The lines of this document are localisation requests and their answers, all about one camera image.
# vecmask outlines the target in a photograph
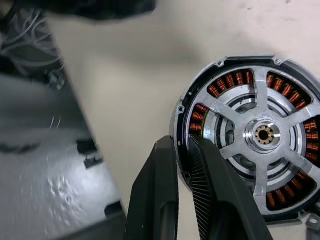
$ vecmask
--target white wire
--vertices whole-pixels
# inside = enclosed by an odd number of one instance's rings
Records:
[[[59,56],[59,57],[57,57],[53,60],[49,60],[49,61],[32,62],[32,61],[26,61],[26,60],[23,60],[23,59],[18,58],[16,56],[13,56],[11,53],[8,53],[8,52],[6,52],[4,55],[9,57],[11,60],[15,61],[16,63],[21,64],[24,67],[29,67],[29,68],[45,67],[45,66],[54,64],[61,59],[61,57]]]
[[[14,42],[18,41],[19,39],[21,39],[24,35],[27,34],[27,32],[32,28],[33,24],[37,21],[38,17],[40,16],[40,12],[35,16],[35,18],[33,19],[32,23],[30,24],[30,26],[24,31],[22,32],[20,35],[12,38],[12,39],[9,39],[9,40],[6,40],[4,42],[4,44],[6,45],[9,45],[9,44],[13,44]]]
[[[52,33],[49,32],[49,27],[46,23],[46,20],[44,18],[40,19],[40,14],[40,10],[36,11],[35,9],[31,9],[30,12],[28,12],[25,9],[21,9],[19,13],[15,16],[14,20],[15,30],[17,33],[20,34],[17,37],[5,41],[5,44],[10,46],[5,47],[2,50],[0,49],[0,55],[8,57],[23,76],[28,75],[24,67],[45,67],[47,65],[54,64],[61,59],[61,56],[57,53],[56,46],[54,45],[51,39]],[[23,38],[25,41],[14,44],[21,38]],[[14,49],[28,45],[35,47],[55,58],[53,60],[48,61],[32,62],[16,57],[10,53],[10,51]]]

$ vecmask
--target copper winding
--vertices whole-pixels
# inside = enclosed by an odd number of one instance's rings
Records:
[[[208,92],[209,92],[212,96],[214,96],[215,98],[218,97],[219,94],[220,94],[219,91],[218,91],[218,89],[217,89],[215,86],[213,86],[212,84],[209,86]]]
[[[308,142],[306,144],[306,149],[312,150],[312,151],[318,151],[319,150],[319,144],[318,143],[313,143],[313,142]]]
[[[292,94],[292,96],[289,98],[290,103],[295,103],[299,98],[300,98],[300,93],[295,92],[294,94]]]
[[[289,185],[285,185],[284,190],[291,198],[293,198],[296,195],[295,192],[292,190],[292,188]]]
[[[296,178],[293,178],[291,180],[291,183],[297,190],[301,190],[303,188],[303,185],[301,184],[301,182],[299,182],[299,180]]]
[[[319,139],[319,133],[318,132],[307,132],[306,133],[306,139],[318,140]]]
[[[284,81],[277,78],[276,81],[275,81],[275,84],[274,84],[274,90],[276,91],[280,91],[280,89],[282,88],[282,85],[284,84]]]
[[[222,92],[227,90],[227,86],[226,86],[225,82],[221,78],[216,82],[216,84],[218,85],[218,87],[220,88],[220,90]]]
[[[305,101],[305,100],[302,100],[302,101],[298,102],[298,104],[295,106],[295,108],[296,108],[297,110],[301,110],[301,109],[303,109],[305,106],[307,106],[306,101]]]
[[[246,84],[251,84],[252,83],[252,74],[251,71],[247,71],[245,73],[245,78],[246,78]]]
[[[315,130],[317,129],[316,121],[309,121],[304,124],[305,130]]]
[[[266,194],[266,200],[267,200],[268,205],[271,208],[274,208],[276,206],[276,201],[275,201],[274,196],[272,195],[272,193],[269,192],[269,193]]]
[[[244,84],[244,78],[242,77],[242,73],[241,72],[237,72],[235,74],[235,79],[238,85],[240,84]]]
[[[275,194],[277,198],[279,199],[280,203],[285,204],[286,203],[286,198],[285,195],[282,193],[280,189],[275,191]]]
[[[228,74],[225,78],[226,78],[226,84],[228,85],[229,88],[235,85],[235,80],[231,74]]]
[[[202,125],[198,123],[190,123],[190,130],[194,132],[200,132],[202,130]]]
[[[274,76],[269,74],[268,77],[266,78],[267,87],[271,88],[273,82],[274,82]]]
[[[193,112],[192,119],[202,122],[205,119],[205,116],[203,114],[198,113],[198,112]]]
[[[208,108],[207,108],[206,106],[203,106],[203,105],[200,105],[200,104],[197,104],[197,105],[195,106],[195,108],[196,108],[197,110],[199,110],[200,112],[204,112],[204,113],[208,110]]]
[[[290,86],[289,84],[286,84],[282,91],[282,95],[287,97],[291,93],[292,89],[293,89],[292,86]]]
[[[311,152],[307,152],[305,154],[305,158],[310,160],[311,162],[313,163],[316,163],[317,162],[317,159],[318,159],[318,156],[314,153],[311,153]]]
[[[306,174],[304,174],[303,172],[299,171],[296,175],[296,177],[298,177],[300,180],[304,181],[307,179]]]

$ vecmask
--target black object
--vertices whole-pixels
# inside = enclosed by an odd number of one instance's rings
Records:
[[[165,136],[133,184],[124,239],[177,239],[178,211],[176,152],[172,138]]]
[[[219,149],[210,140],[190,137],[189,151],[201,239],[272,240],[248,186]]]
[[[117,201],[113,204],[108,205],[104,210],[104,214],[107,219],[110,219],[113,216],[117,216],[119,214],[124,214],[124,210],[122,209],[121,202]]]
[[[247,185],[209,140],[189,138],[190,184],[201,240],[272,240]],[[175,240],[177,158],[173,140],[159,140],[131,192],[125,240]]]
[[[10,10],[4,16],[0,16],[0,32],[7,32],[9,24],[16,15],[18,10],[17,2],[13,1]]]
[[[155,0],[16,0],[25,7],[92,20],[125,19],[153,11]]]
[[[85,157],[84,165],[86,169],[90,169],[96,165],[102,164],[104,162],[104,158],[101,156],[99,152],[95,154],[88,155]]]
[[[93,139],[77,140],[76,144],[78,152],[82,155],[89,155],[98,151]]]

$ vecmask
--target gray metal panel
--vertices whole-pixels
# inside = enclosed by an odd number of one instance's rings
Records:
[[[54,91],[40,83],[0,74],[0,128],[50,126],[87,129],[71,89]]]
[[[86,170],[76,144],[83,137],[71,129],[1,131],[0,143],[40,145],[0,153],[0,239],[55,239],[105,219],[120,197],[105,164]]]

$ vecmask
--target aluminum spoke hub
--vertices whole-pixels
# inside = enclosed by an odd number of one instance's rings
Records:
[[[297,214],[320,195],[319,82],[276,57],[228,57],[182,95],[170,132],[189,184],[188,137],[211,140],[267,220]]]

